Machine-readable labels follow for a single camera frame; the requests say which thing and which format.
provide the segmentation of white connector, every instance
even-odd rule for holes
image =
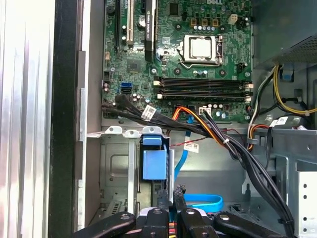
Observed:
[[[234,24],[236,24],[237,20],[238,20],[238,15],[237,14],[231,14],[229,16],[229,19],[228,19],[228,24],[229,25],[234,25]]]

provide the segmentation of yellow wire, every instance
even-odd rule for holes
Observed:
[[[282,102],[282,99],[281,99],[281,96],[279,94],[279,90],[278,90],[278,72],[279,72],[279,67],[276,67],[276,69],[274,70],[274,74],[273,74],[273,86],[274,86],[274,91],[275,91],[275,94],[276,94],[276,97],[277,97],[277,100],[279,101],[279,103],[281,104],[281,106],[292,112],[292,113],[295,113],[295,114],[301,114],[301,115],[305,115],[305,114],[310,114],[310,113],[315,113],[317,112],[317,108],[315,109],[311,109],[311,110],[307,110],[307,111],[299,111],[299,110],[296,110],[296,109],[293,109],[293,108],[290,108],[288,107],[287,105],[285,105],[283,102]]]

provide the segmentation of pci express slot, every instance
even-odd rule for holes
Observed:
[[[157,0],[146,0],[145,3],[145,41],[144,54],[147,62],[152,62],[155,53],[155,19]]]
[[[120,17],[121,17],[121,0],[115,1],[115,33],[114,33],[114,49],[119,50],[120,38]]]
[[[134,16],[134,0],[128,0],[127,14],[127,44],[133,45],[133,16]]]
[[[248,96],[245,92],[211,92],[211,91],[178,91],[178,90],[161,90],[158,99],[176,99],[176,100],[201,100],[201,99],[219,99],[226,101],[244,101]]]
[[[207,80],[207,79],[180,79],[180,78],[156,78],[155,86],[161,88],[195,88],[195,89],[224,89],[240,90],[244,88],[241,81],[232,80]]]

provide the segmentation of white label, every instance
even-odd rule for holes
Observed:
[[[299,127],[297,127],[298,130],[307,130],[306,127],[304,127],[303,125],[300,125]]]
[[[198,153],[199,152],[199,145],[195,143],[186,143],[184,145],[184,150],[188,150],[190,152]]]
[[[269,127],[275,127],[276,123],[277,123],[278,120],[274,120],[272,121],[271,125],[269,125]]]
[[[282,117],[280,118],[275,125],[285,125],[288,117]]]
[[[155,112],[156,112],[156,109],[154,107],[147,105],[141,115],[141,118],[143,118],[144,120],[150,121]]]

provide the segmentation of metal frame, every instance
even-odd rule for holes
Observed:
[[[0,2],[0,237],[48,236],[54,9]]]

